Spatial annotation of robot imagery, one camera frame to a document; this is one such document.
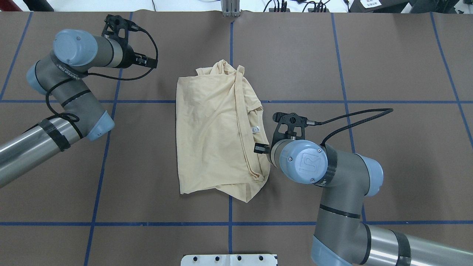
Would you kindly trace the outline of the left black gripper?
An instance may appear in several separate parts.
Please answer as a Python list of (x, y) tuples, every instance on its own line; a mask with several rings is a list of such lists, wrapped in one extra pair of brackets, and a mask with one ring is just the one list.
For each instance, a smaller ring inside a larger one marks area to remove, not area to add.
[(120, 68), (128, 68), (133, 64), (147, 68), (156, 67), (155, 59), (144, 54), (136, 54), (130, 45), (122, 45), (120, 47), (123, 52), (123, 57), (120, 61)]

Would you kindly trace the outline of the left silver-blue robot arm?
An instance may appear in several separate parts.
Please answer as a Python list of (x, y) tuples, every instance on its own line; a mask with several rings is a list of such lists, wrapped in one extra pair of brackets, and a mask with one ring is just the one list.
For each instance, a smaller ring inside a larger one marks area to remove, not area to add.
[(157, 58), (135, 52), (127, 38), (104, 30), (102, 36), (78, 29), (58, 32), (53, 50), (27, 72), (27, 81), (45, 96), (52, 112), (1, 146), (1, 187), (83, 138), (94, 141), (114, 128), (108, 111), (85, 84), (92, 67), (157, 67)]

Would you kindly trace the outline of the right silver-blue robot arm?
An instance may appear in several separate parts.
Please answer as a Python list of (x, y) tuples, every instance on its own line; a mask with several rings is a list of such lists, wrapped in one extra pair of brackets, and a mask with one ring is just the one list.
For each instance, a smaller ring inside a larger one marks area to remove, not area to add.
[(290, 180), (323, 188), (311, 257), (318, 266), (471, 266), (472, 253), (362, 222), (365, 197), (384, 173), (374, 159), (328, 144), (283, 139), (255, 144)]

